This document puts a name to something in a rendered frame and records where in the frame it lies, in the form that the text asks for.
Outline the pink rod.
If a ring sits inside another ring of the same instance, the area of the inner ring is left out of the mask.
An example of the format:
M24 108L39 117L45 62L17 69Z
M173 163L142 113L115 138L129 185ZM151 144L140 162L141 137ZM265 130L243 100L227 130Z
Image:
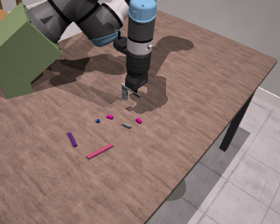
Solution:
M87 158L90 160L90 159L94 158L95 156L97 156L97 155L99 155L99 154L109 150L110 148L113 148L113 144L112 143L107 145L107 146L105 146L104 148L101 148L100 150L97 150L96 152L93 152L92 154L89 154L87 156Z

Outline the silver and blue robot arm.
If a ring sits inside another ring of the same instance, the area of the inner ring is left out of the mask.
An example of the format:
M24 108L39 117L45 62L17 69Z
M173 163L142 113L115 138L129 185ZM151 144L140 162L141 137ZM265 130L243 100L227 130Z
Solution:
M129 40L136 43L153 40L157 0L112 0L101 5L98 1L47 0L30 8L27 15L53 43L61 39L74 21L95 46L106 46L117 39L127 17Z

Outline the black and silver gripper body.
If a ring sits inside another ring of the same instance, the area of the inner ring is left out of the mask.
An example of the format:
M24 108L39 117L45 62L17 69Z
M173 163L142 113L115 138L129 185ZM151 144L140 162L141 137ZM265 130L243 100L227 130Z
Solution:
M118 31L118 38L113 40L113 47L126 55L125 86L136 91L148 82L152 41L145 44L130 42L128 37L120 36Z

